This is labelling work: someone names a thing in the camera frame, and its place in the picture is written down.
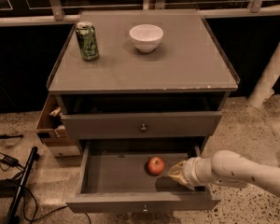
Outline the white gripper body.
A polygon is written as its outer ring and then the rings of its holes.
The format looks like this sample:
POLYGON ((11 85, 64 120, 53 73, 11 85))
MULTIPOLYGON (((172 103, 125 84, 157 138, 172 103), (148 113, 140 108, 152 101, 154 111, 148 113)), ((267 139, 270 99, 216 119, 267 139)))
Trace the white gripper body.
POLYGON ((182 175, 186 180, 186 186, 188 188, 200 187, 203 184, 196 174, 196 164, 200 160, 200 157, 190 158, 185 162, 182 168, 182 175))

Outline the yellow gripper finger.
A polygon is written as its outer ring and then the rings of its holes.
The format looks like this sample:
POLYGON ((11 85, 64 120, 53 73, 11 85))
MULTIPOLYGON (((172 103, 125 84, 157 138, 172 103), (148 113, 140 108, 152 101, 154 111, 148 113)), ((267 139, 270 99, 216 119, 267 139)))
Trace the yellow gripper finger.
POLYGON ((180 169, 170 169, 168 176, 170 176, 174 181, 179 183, 180 185, 194 190, 194 187, 186 180, 186 178, 183 176, 182 171, 180 169))
POLYGON ((176 165, 174 165, 171 170, 173 172, 179 172, 179 171, 182 171, 184 166, 186 165, 186 161, 180 161, 179 163, 177 163, 176 165))

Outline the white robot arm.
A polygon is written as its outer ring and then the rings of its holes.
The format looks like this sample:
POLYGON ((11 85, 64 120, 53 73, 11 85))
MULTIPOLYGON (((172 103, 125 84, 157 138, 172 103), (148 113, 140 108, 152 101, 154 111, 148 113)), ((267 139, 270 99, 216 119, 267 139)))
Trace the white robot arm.
MULTIPOLYGON (((273 95, 273 85, 279 77, 280 41, 248 102, 259 108, 273 95)), ((207 184, 245 188, 250 183, 280 198, 280 168, 250 161, 228 150, 220 150, 211 158, 181 161, 169 170, 168 175, 189 189, 207 184)))

